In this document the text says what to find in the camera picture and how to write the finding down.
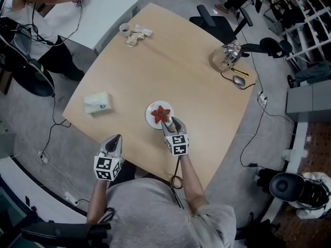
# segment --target gray carpet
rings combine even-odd
[[[142,7],[150,2],[188,19],[198,15],[196,6],[199,4],[205,5],[208,11],[214,14],[212,8],[219,0],[143,0]],[[246,7],[246,10],[254,23],[253,27],[245,26],[243,29],[248,42],[259,43],[264,37],[279,40],[268,30],[262,14],[257,14],[251,5]],[[227,18],[235,28],[237,22],[234,17],[227,15]],[[245,43],[241,33],[238,34],[238,39],[242,44]],[[77,66],[86,72],[96,56],[89,49],[74,43],[69,43],[68,46],[73,52]],[[268,97],[267,111],[271,114],[284,115],[288,88],[286,76],[291,73],[289,65],[283,59],[272,59],[264,54],[254,54],[253,56],[264,93]],[[251,57],[243,58],[243,60],[253,68]],[[52,76],[57,93],[55,118],[57,121],[61,121],[62,112],[77,83],[62,75],[53,74]],[[260,89],[260,85],[254,87],[237,134],[255,133],[262,113],[257,103],[257,93]],[[18,156],[18,160],[59,196],[64,197],[60,181],[66,190],[80,198],[80,193],[72,189],[63,175],[52,166],[44,165],[41,173],[36,151],[42,150],[48,139],[49,128],[52,125],[52,109],[52,98],[35,97],[22,89],[15,81],[12,82],[7,96],[0,94],[0,114],[17,133],[15,151],[17,153],[22,150],[28,151]],[[244,163],[255,162],[265,167],[281,169],[283,161],[280,154],[290,144],[292,129],[293,126],[282,118],[263,117],[258,132],[258,136],[261,138],[254,139],[246,149],[243,155]],[[268,196],[252,182],[254,168],[243,168],[239,162],[240,153],[250,139],[249,135],[235,137],[225,159],[206,190],[206,195],[211,203],[224,203],[234,207],[238,226],[246,223],[249,212],[259,214],[268,199]],[[50,155],[50,162],[68,177],[76,189],[86,197],[90,197],[95,182],[93,160],[98,149],[99,145],[96,142],[72,126],[69,129],[54,128],[46,152]],[[59,181],[44,180],[44,178],[55,178]],[[87,204],[82,202],[79,207],[86,210]]]

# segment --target glass teapot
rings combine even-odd
[[[212,53],[212,66],[219,72],[229,71],[240,59],[241,47],[238,40],[232,41],[230,44],[219,47]]]

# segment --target yellow pen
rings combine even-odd
[[[246,78],[249,78],[249,74],[247,74],[245,72],[242,72],[242,71],[240,71],[238,69],[235,69],[235,68],[231,68],[231,70],[234,71],[234,72],[236,72],[236,73],[239,73],[239,74],[243,75]]]

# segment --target paper cup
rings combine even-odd
[[[122,37],[130,37],[131,35],[131,25],[128,24],[128,23],[124,23],[122,24],[120,27],[119,27],[119,34],[122,36]]]

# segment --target white plate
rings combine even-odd
[[[159,108],[159,106],[162,106],[165,110],[170,110],[170,114],[168,115],[168,122],[166,122],[167,126],[170,126],[172,123],[171,117],[174,117],[174,110],[172,109],[172,107],[164,102],[164,101],[154,101],[152,104],[150,104],[147,109],[146,109],[146,120],[147,123],[153,127],[154,129],[157,130],[162,130],[162,126],[161,126],[161,121],[159,123],[155,123],[155,117],[151,114],[154,110],[157,110]]]

